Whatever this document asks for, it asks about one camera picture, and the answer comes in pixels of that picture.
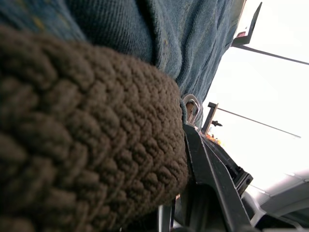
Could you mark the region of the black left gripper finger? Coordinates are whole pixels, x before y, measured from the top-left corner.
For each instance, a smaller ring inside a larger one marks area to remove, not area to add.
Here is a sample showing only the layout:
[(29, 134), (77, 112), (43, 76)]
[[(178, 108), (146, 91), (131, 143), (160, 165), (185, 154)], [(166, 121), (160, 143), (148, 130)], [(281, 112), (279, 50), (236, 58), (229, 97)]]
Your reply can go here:
[(184, 125), (191, 178), (181, 195), (184, 224), (195, 232), (239, 232), (252, 225), (233, 180), (200, 134)]

